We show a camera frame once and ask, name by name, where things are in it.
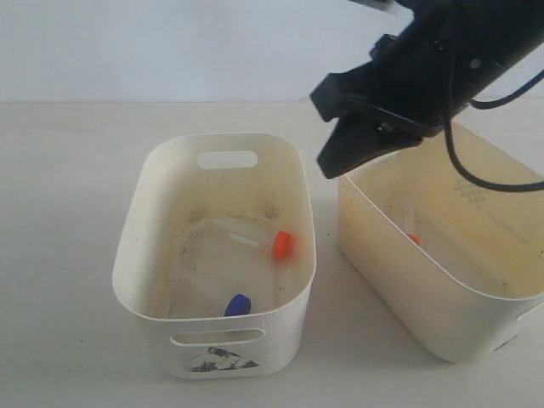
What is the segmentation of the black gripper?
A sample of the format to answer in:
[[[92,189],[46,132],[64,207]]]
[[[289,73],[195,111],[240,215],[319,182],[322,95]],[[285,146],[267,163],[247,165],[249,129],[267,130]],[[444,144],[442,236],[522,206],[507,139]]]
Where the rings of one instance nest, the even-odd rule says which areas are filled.
[[[462,110],[505,72],[504,29],[411,25],[397,37],[382,36],[367,63],[327,75],[310,95],[321,119],[337,122],[317,157],[324,177],[439,132],[446,102]]]

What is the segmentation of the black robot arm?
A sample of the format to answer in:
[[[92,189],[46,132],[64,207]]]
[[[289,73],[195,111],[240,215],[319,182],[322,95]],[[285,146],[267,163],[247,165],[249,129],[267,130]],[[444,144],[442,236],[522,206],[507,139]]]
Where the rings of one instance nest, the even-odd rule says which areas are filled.
[[[418,146],[543,42],[540,1],[408,1],[411,23],[385,34],[369,59],[327,75],[310,95],[335,122],[318,155],[334,179]]]

